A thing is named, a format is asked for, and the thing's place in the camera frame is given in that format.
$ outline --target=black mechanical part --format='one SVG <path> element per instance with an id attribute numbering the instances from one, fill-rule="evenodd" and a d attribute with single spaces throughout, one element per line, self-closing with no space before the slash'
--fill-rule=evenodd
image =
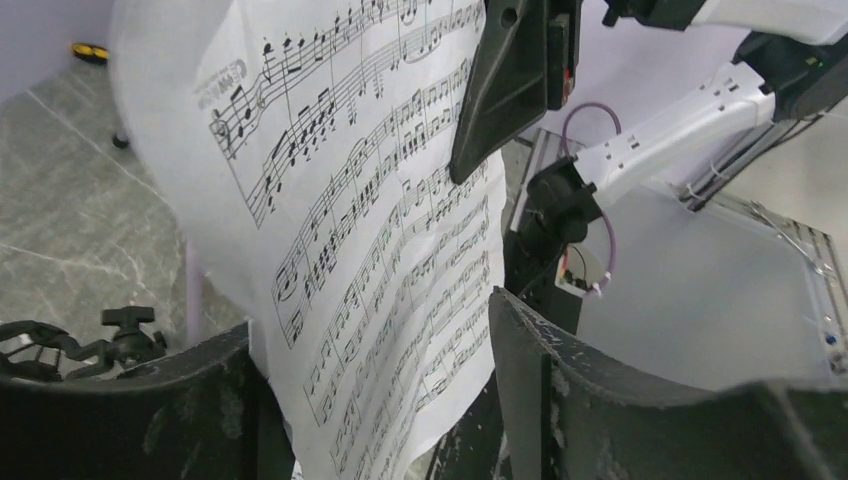
<path id="1" fill-rule="evenodd" d="M 130 146 L 130 141 L 129 139 L 122 138 L 116 133 L 112 135 L 112 145 L 114 145 L 118 150 L 123 150 Z"/>
<path id="2" fill-rule="evenodd" d="M 492 480 L 504 431 L 498 399 L 493 373 L 465 415 L 436 444 L 425 479 Z"/>
<path id="3" fill-rule="evenodd" d="M 291 478 L 294 454 L 242 324 L 104 381 L 0 376 L 3 478 Z"/>
<path id="4" fill-rule="evenodd" d="M 775 380 L 708 392 L 607 357 L 504 290 L 489 305 L 507 478 L 555 478 L 551 459 L 562 479 L 848 478 L 845 388 Z"/>
<path id="5" fill-rule="evenodd" d="M 123 368 L 149 362 L 165 355 L 167 344 L 161 332 L 151 339 L 139 326 L 153 323 L 156 317 L 151 307 L 128 306 L 119 309 L 103 310 L 100 323 L 104 326 L 118 327 L 109 344 L 109 353 Z"/>
<path id="6" fill-rule="evenodd" d="M 553 298 L 558 260 L 565 247 L 586 238 L 601 217 L 594 184 L 583 183 L 575 157 L 564 157 L 527 184 L 528 200 L 517 232 L 504 239 L 504 287 L 540 312 Z"/>
<path id="7" fill-rule="evenodd" d="M 609 5 L 603 24 L 615 26 L 619 18 L 634 18 L 646 27 L 683 31 L 707 0 L 606 0 Z"/>
<path id="8" fill-rule="evenodd" d="M 848 36 L 833 45 L 812 46 L 778 35 L 752 33 L 736 50 L 774 92 L 775 122 L 804 120 L 848 95 Z"/>
<path id="9" fill-rule="evenodd" d="M 483 160 L 558 110 L 573 85 L 582 0 L 490 0 L 459 115 L 450 175 Z"/>
<path id="10" fill-rule="evenodd" d="M 166 353 L 165 338 L 161 332 L 156 332 L 151 339 L 139 328 L 140 324 L 153 321 L 155 316 L 150 307 L 128 306 L 104 310 L 101 314 L 101 324 L 118 327 L 118 331 L 111 342 L 97 340 L 85 346 L 81 346 L 65 330 L 42 322 L 24 320 L 0 325 L 0 342 L 21 335 L 27 335 L 32 342 L 10 352 L 0 352 L 0 377 L 35 382 L 61 382 L 107 373 L 114 368 L 115 362 L 123 368 L 130 368 L 155 360 Z M 13 357 L 30 348 L 38 348 L 34 360 L 14 360 Z M 53 363 L 41 359 L 44 349 L 56 350 Z M 70 360 L 94 360 L 94 363 L 73 370 L 63 378 L 59 372 L 62 355 Z"/>

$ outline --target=paper sheet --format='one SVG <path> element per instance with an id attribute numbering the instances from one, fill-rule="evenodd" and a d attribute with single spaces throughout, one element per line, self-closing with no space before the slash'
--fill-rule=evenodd
<path id="1" fill-rule="evenodd" d="M 254 319 L 307 479 L 399 479 L 488 379 L 499 154 L 447 174 L 475 0 L 115 7 L 133 148 Z"/>

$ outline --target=white robotic arm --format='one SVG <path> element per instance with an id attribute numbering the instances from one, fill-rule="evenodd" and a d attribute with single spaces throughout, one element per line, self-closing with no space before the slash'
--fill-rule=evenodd
<path id="1" fill-rule="evenodd" d="M 641 16 L 635 9 L 642 0 L 625 2 L 630 2 L 625 13 L 646 25 L 679 21 L 688 10 L 689 25 L 728 24 L 767 33 L 752 34 L 733 63 L 682 100 L 577 155 L 574 166 L 586 184 L 595 185 L 601 209 L 701 147 L 818 113 L 848 93 L 848 0 L 678 0 L 656 2 Z"/>
<path id="2" fill-rule="evenodd" d="M 602 209 L 675 161 L 722 138 L 772 121 L 775 94 L 748 64 L 726 64 L 698 90 L 643 122 L 593 148 L 574 163 L 586 183 L 597 187 Z"/>

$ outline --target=black wheel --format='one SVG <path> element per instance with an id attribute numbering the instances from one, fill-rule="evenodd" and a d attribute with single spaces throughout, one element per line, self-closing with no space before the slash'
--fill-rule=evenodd
<path id="1" fill-rule="evenodd" d="M 123 139 L 121 139 L 121 137 L 118 136 L 118 134 L 115 134 L 115 135 L 112 135 L 112 145 L 114 145 L 115 148 L 123 150 L 123 149 L 130 146 L 130 141 L 129 140 L 123 140 Z"/>

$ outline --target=white plastic housing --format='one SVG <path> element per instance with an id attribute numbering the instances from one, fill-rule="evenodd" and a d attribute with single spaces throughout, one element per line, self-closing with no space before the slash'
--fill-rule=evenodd
<path id="1" fill-rule="evenodd" d="M 774 94 L 748 64 L 725 64 L 715 76 L 654 118 L 581 151 L 575 167 L 598 187 L 601 208 L 676 161 L 728 135 L 772 121 Z"/>
<path id="2" fill-rule="evenodd" d="M 719 24 L 830 45 L 848 33 L 846 0 L 707 0 L 692 25 Z"/>

